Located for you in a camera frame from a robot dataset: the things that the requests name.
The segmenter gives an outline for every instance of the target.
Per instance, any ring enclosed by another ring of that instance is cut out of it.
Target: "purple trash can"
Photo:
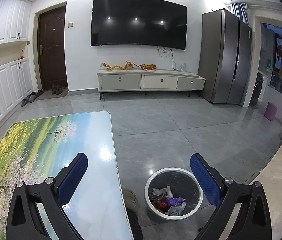
[[[266,110],[264,112],[264,116],[269,119],[270,121],[274,120],[274,117],[276,115],[276,111],[277,111],[277,106],[274,105],[271,102],[268,102],[268,106],[266,107]]]

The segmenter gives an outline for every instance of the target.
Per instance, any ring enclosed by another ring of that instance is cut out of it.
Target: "beige slipper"
[[[139,202],[136,194],[131,189],[123,188],[122,195],[125,207],[132,210],[136,215],[138,215]]]

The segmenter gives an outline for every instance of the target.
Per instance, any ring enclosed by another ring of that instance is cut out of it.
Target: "black pants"
[[[134,240],[142,240],[143,239],[143,234],[141,227],[138,222],[138,217],[137,215],[131,210],[127,208],[127,214],[129,218],[129,223],[131,227],[131,231],[133,234]]]

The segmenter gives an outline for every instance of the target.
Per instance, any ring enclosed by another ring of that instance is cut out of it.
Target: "blue striped curtain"
[[[242,20],[244,23],[249,25],[249,20],[247,18],[247,4],[244,2],[234,2],[230,3],[232,13]]]

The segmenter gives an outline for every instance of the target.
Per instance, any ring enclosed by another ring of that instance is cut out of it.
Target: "trash can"
[[[274,105],[271,102],[268,102],[268,106],[266,107],[266,110],[264,112],[264,116],[269,119],[270,121],[274,120],[274,117],[276,115],[277,112],[277,106]]]
[[[153,188],[171,187],[173,197],[185,198],[185,209],[179,216],[168,216],[158,211],[151,203]],[[182,220],[192,216],[201,206],[203,191],[195,176],[180,168],[165,168],[154,173],[145,185],[145,202],[148,209],[164,220]]]

